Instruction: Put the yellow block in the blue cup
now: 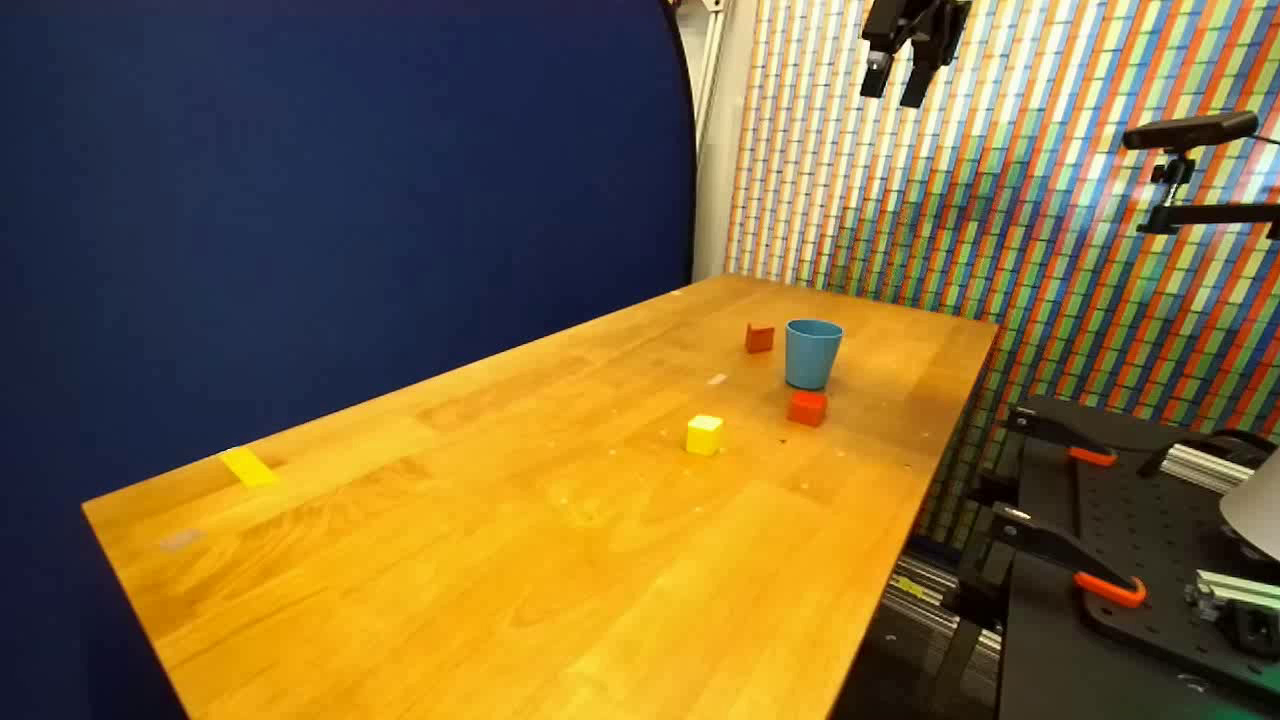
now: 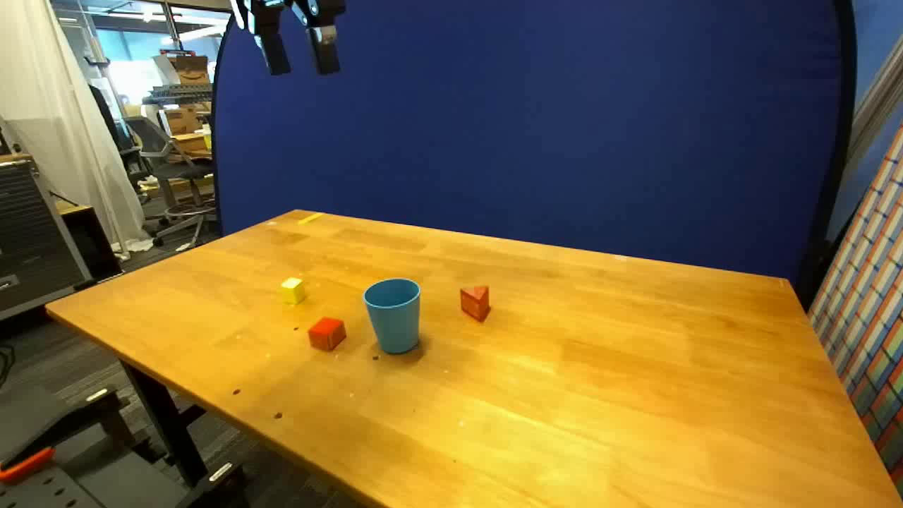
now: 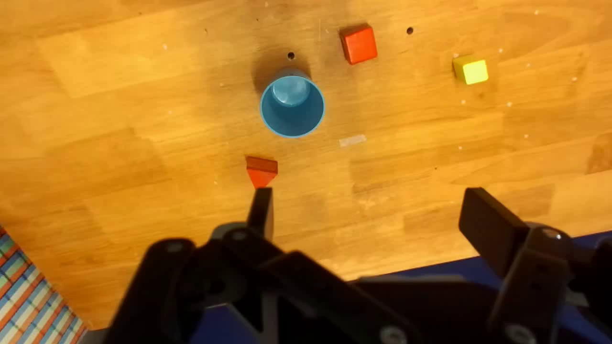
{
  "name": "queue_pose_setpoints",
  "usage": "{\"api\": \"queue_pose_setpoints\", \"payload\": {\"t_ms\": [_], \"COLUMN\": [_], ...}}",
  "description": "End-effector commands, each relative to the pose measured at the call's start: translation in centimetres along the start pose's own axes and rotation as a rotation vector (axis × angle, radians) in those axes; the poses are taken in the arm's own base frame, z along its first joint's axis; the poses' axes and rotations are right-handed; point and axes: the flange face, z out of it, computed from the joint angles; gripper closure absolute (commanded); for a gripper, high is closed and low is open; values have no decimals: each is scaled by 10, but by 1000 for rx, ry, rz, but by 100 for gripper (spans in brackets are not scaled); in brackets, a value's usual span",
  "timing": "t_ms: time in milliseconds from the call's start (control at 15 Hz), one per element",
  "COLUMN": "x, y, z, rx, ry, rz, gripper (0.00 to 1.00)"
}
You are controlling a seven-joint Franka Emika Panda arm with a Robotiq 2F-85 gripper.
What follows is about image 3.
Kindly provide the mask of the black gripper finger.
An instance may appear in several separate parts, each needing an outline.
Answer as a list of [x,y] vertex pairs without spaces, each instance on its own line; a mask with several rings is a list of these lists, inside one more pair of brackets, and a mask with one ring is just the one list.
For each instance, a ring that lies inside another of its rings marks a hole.
[[467,188],[459,232],[488,267],[505,278],[530,228],[484,188]]

